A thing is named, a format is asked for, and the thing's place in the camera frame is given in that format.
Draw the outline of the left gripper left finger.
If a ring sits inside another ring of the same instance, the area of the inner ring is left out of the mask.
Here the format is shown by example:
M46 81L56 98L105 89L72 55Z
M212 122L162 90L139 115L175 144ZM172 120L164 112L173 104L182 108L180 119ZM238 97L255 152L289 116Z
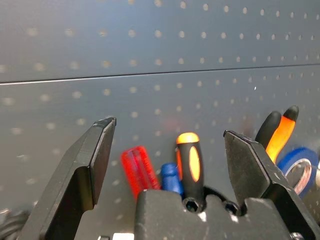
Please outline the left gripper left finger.
M73 240L98 203L117 120L96 121L63 155L26 221L21 240Z

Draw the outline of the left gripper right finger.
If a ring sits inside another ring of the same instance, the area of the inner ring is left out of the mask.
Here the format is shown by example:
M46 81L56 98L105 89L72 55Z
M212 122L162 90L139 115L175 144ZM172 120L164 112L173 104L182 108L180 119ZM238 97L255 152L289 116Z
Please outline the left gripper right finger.
M316 221L263 146L232 130L223 137L229 179L253 227L250 239L315 240Z

